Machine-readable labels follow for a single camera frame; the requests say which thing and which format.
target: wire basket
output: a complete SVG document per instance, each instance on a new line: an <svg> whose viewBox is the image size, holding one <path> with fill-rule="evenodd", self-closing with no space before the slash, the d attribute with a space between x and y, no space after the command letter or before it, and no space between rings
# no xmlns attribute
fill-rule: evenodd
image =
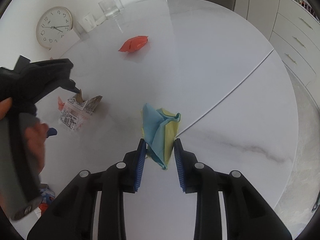
<svg viewBox="0 0 320 240"><path fill-rule="evenodd" d="M314 18L316 18L317 21L319 21L315 11L311 7L311 5L306 0L298 0L298 3L305 8L309 13L313 15Z"/></svg>

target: crumpled blue and yellow paper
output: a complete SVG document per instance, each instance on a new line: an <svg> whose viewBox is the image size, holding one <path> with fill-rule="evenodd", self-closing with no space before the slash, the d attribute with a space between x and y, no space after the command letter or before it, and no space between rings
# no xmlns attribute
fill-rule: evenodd
<svg viewBox="0 0 320 240"><path fill-rule="evenodd" d="M148 144L147 155L167 170L181 114L172 114L163 108L154 109L148 103L143 106L141 114L142 135Z"/></svg>

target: human hand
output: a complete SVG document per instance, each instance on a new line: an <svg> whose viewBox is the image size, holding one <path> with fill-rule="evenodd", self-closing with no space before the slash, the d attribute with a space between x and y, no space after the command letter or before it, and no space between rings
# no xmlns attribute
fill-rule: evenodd
<svg viewBox="0 0 320 240"><path fill-rule="evenodd" d="M12 106L12 98L7 98L0 102L0 120L5 117ZM25 131L25 139L30 152L36 157L38 161L38 172L40 173L44 168L44 142L47 138L47 131L49 127L45 123L37 122L35 126L28 127Z"/></svg>

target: clear glass cup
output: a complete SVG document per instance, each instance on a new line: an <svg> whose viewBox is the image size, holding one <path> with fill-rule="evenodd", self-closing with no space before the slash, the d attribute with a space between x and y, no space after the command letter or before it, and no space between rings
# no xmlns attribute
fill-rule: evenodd
<svg viewBox="0 0 320 240"><path fill-rule="evenodd" d="M102 0L98 4L107 19L116 16L120 12L115 0Z"/></svg>

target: gray floor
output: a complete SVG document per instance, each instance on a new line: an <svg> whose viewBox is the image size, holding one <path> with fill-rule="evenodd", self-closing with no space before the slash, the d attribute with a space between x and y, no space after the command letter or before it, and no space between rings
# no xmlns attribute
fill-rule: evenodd
<svg viewBox="0 0 320 240"><path fill-rule="evenodd" d="M303 85L288 73L297 100L299 137L292 173L275 212L295 239L312 218L320 190L320 114Z"/></svg>

